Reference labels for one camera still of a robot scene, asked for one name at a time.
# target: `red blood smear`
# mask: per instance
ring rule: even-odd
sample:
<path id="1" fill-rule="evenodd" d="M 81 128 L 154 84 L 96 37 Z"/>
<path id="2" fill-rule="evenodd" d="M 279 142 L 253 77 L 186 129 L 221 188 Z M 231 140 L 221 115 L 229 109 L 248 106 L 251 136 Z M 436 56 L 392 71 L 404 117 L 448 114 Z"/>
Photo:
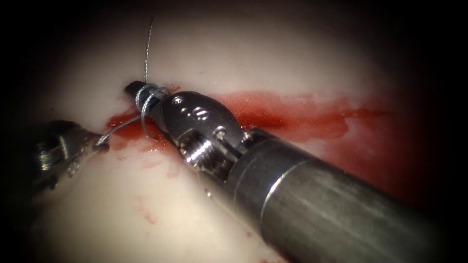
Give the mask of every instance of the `red blood smear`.
<path id="1" fill-rule="evenodd" d="M 257 126 L 290 142 L 306 143 L 314 154 L 369 182 L 399 199 L 422 205 L 431 184 L 427 174 L 431 161 L 424 132 L 415 116 L 395 106 L 383 106 L 382 98 L 368 98 L 352 107 L 345 97 L 317 102 L 312 94 L 279 96 L 270 92 L 238 92 L 211 97 L 223 103 L 241 126 Z M 113 127 L 137 114 L 136 109 L 112 117 Z M 111 148 L 121 150 L 129 141 L 144 141 L 141 151 L 175 154 L 174 147 L 146 118 L 156 141 L 146 139 L 141 121 L 120 130 L 111 138 Z"/>
<path id="2" fill-rule="evenodd" d="M 135 200 L 136 200 L 135 209 L 141 213 L 145 221 L 148 222 L 150 225 L 156 224 L 157 218 L 153 216 L 145 207 L 145 197 L 136 196 Z"/>

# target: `blood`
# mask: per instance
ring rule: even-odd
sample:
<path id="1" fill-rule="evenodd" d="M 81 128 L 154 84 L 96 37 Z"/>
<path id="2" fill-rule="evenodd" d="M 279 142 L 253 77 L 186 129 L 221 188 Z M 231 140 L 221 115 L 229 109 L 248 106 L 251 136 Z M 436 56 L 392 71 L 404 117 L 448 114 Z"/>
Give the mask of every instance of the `blood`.
<path id="1" fill-rule="evenodd" d="M 313 94 L 281 96 L 270 92 L 212 94 L 235 115 L 246 129 L 260 127 L 286 141 L 303 143 L 313 154 L 367 181 L 407 203 L 427 203 L 433 156 L 425 131 L 416 116 L 401 105 L 382 103 L 383 97 L 362 99 L 356 105 L 346 97 L 322 100 Z M 109 119 L 114 127 L 137 114 L 129 109 Z M 111 148 L 121 150 L 139 141 L 140 151 L 177 152 L 151 118 L 117 130 Z"/>
<path id="2" fill-rule="evenodd" d="M 145 197 L 144 196 L 135 196 L 135 209 L 141 213 L 143 216 L 144 220 L 148 222 L 150 225 L 156 224 L 157 218 L 153 216 L 146 208 L 145 206 Z"/>

